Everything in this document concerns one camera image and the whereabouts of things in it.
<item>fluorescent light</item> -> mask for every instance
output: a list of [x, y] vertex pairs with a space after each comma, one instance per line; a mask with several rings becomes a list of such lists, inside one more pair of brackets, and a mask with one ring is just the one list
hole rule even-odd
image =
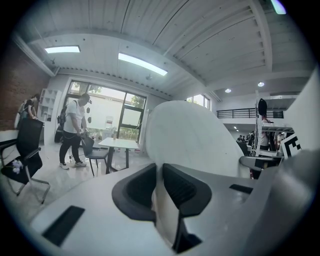
[[118, 56], [119, 60], [121, 61], [125, 61], [125, 62], [130, 62], [130, 63], [133, 63], [133, 64], [136, 64], [138, 66], [141, 66], [141, 67], [144, 67], [148, 70], [151, 70], [153, 72], [156, 72], [162, 76], [164, 76], [166, 73], [168, 73], [167, 71], [155, 66], [155, 65], [152, 65], [148, 62], [145, 62], [139, 58], [135, 58], [135, 57], [132, 57], [132, 56], [129, 56], [129, 55], [126, 55], [126, 54], [123, 54], [123, 53], [120, 53], [119, 52], [119, 56]]
[[55, 46], [44, 48], [48, 54], [56, 53], [80, 53], [80, 48], [77, 45], [73, 46]]
[[287, 14], [285, 7], [279, 2], [279, 0], [271, 0], [271, 3], [277, 14]]

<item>white sneaker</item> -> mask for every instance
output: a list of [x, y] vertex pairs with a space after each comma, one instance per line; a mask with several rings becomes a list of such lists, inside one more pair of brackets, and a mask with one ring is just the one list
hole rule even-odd
[[60, 163], [60, 167], [61, 167], [62, 169], [65, 169], [65, 170], [68, 170], [68, 169], [69, 169], [68, 165], [66, 165], [65, 162], [64, 162], [64, 163]]
[[74, 166], [75, 167], [85, 167], [85, 166], [87, 166], [87, 164], [85, 162], [80, 161], [80, 162], [76, 162], [74, 164]]

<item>glass door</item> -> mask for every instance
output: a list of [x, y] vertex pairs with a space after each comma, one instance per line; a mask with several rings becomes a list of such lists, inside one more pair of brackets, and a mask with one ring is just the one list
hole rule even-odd
[[146, 98], [125, 94], [122, 105], [117, 138], [139, 142]]

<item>window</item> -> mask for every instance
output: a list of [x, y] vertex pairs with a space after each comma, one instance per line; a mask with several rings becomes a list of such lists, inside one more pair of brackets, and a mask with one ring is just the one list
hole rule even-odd
[[200, 106], [210, 109], [210, 99], [208, 99], [206, 96], [202, 94], [187, 98], [186, 101], [191, 103], [196, 103]]
[[90, 135], [96, 142], [111, 137], [139, 141], [146, 98], [98, 84], [72, 81], [64, 104], [77, 100], [84, 93], [90, 95], [92, 104], [84, 106]]

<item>table leg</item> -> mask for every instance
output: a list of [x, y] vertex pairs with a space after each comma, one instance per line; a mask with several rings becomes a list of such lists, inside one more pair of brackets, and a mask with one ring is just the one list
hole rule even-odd
[[125, 149], [125, 168], [129, 168], [129, 148]]
[[112, 164], [112, 157], [113, 157], [113, 155], [114, 155], [114, 150], [115, 150], [114, 147], [109, 147], [108, 159], [107, 159], [107, 162], [106, 162], [105, 174], [110, 173], [110, 172], [109, 172], [109, 168], [111, 167], [111, 164]]

